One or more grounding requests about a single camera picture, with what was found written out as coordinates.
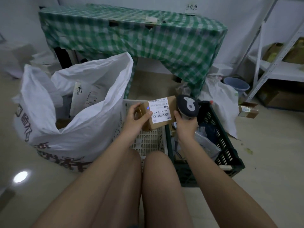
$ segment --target bucket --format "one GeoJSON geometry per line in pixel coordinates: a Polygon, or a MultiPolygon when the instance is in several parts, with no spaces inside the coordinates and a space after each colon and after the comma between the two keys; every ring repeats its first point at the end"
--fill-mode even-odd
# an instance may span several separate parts
{"type": "Polygon", "coordinates": [[[238,92],[239,97],[250,87],[245,81],[236,77],[226,77],[224,83],[232,86],[238,92]]]}

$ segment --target leg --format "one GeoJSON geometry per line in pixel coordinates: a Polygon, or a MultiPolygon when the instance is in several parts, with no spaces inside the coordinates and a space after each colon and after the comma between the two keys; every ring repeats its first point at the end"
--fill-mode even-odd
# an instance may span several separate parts
{"type": "Polygon", "coordinates": [[[117,170],[92,227],[138,225],[141,192],[140,155],[130,149],[117,170]]]}
{"type": "Polygon", "coordinates": [[[193,227],[176,170],[167,155],[150,153],[143,168],[145,227],[193,227]]]}

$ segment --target green and white checkered cover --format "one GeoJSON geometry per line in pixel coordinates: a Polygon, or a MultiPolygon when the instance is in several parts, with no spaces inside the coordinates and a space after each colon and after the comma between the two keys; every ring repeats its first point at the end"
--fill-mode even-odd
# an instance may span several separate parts
{"type": "Polygon", "coordinates": [[[88,59],[98,59],[102,53],[128,52],[133,58],[159,60],[188,82],[194,96],[199,94],[227,32],[226,26],[205,17],[110,5],[50,7],[42,9],[39,16],[50,47],[76,50],[88,59]],[[147,16],[158,18],[158,22],[147,23],[147,16]]]}

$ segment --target floor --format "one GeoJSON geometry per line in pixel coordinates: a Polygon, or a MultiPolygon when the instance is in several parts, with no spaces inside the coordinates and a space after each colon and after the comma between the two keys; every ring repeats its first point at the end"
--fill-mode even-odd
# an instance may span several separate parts
{"type": "MultiPolygon", "coordinates": [[[[137,72],[129,98],[149,100],[169,96],[178,85],[170,75],[155,77],[151,79],[151,74],[137,72]]],[[[29,227],[79,175],[42,159],[17,137],[12,127],[16,105],[10,99],[18,93],[19,85],[18,80],[0,75],[0,187],[9,186],[11,192],[0,198],[3,228],[29,227]],[[12,178],[23,170],[29,171],[28,180],[12,184],[12,178]]],[[[304,227],[304,113],[266,109],[261,105],[258,109],[255,119],[236,119],[239,140],[231,138],[231,142],[246,168],[233,179],[279,227],[304,227]]],[[[184,188],[184,194],[195,227],[218,227],[199,188],[184,188]]],[[[142,204],[140,217],[143,223],[142,204]]]]}

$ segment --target hand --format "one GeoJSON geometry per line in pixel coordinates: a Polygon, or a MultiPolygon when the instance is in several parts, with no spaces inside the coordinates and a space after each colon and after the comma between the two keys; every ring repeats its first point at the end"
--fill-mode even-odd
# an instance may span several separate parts
{"type": "Polygon", "coordinates": [[[197,124],[196,117],[190,120],[182,119],[179,112],[177,112],[176,110],[174,111],[174,116],[177,122],[176,131],[178,135],[178,140],[184,141],[184,140],[194,139],[195,131],[199,126],[197,124]]]}
{"type": "Polygon", "coordinates": [[[143,115],[140,119],[135,120],[134,119],[134,112],[136,107],[138,107],[141,103],[137,103],[135,105],[132,105],[128,111],[128,115],[125,119],[124,125],[123,125],[123,130],[120,133],[121,136],[123,136],[129,146],[133,144],[134,139],[137,137],[139,134],[142,126],[145,124],[147,120],[152,116],[153,112],[149,111],[146,112],[145,115],[143,115]]]}

